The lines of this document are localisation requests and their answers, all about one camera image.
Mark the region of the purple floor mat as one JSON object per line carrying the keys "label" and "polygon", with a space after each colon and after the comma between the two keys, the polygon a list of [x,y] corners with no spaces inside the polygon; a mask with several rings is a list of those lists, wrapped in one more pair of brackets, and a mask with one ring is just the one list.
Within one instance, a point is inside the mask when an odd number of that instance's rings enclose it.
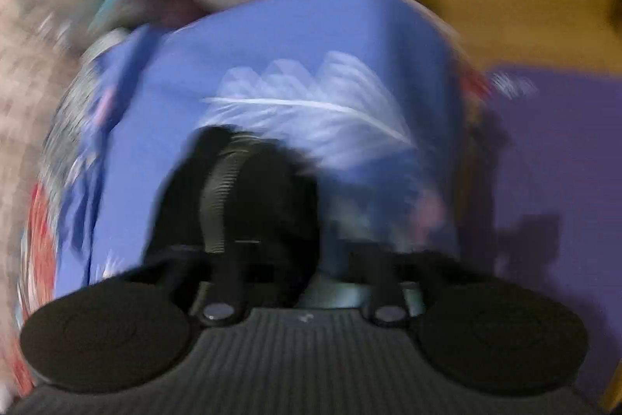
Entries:
{"label": "purple floor mat", "polygon": [[599,400],[621,359],[621,83],[516,65],[488,79],[464,254],[581,317],[576,386]]}

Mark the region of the red floral quilt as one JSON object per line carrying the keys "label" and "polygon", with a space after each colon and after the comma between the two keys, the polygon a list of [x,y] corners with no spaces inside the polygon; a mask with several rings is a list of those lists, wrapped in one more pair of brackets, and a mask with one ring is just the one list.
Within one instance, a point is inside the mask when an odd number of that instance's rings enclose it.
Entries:
{"label": "red floral quilt", "polygon": [[19,332],[34,312],[53,299],[59,268],[62,201],[81,165],[79,144],[89,123],[100,77],[96,59],[127,36],[127,30],[115,28],[84,52],[77,75],[61,96],[42,144],[37,180],[20,241],[14,309],[16,330],[5,354],[20,396],[31,391],[34,377],[28,372],[20,350]]}

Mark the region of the black pants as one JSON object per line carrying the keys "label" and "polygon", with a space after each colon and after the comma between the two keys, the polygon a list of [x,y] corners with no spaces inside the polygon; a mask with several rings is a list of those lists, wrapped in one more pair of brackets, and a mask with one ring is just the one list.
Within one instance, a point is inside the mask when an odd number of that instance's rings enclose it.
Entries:
{"label": "black pants", "polygon": [[463,262],[433,250],[397,253],[360,234],[325,238],[333,226],[320,218],[320,195],[307,162],[283,143],[231,128],[202,128],[185,158],[170,172],[154,208],[146,264],[176,266],[191,293],[215,275],[215,256],[204,250],[199,200],[218,154],[233,137],[252,137],[253,155],[245,163],[225,204],[225,241],[237,250],[243,306],[292,308],[314,278],[355,283],[346,278],[350,243],[377,243],[391,256],[402,287],[413,283],[425,294],[485,280]]}

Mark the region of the blue patterned bed sheet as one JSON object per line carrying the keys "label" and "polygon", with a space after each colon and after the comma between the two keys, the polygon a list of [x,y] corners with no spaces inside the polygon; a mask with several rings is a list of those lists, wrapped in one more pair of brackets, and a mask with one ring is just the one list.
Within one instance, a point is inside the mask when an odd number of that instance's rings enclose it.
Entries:
{"label": "blue patterned bed sheet", "polygon": [[63,184],[55,296],[137,265],[161,183],[204,126],[280,140],[320,172],[330,237],[458,254],[461,55],[412,0],[256,0],[93,48],[46,149]]}

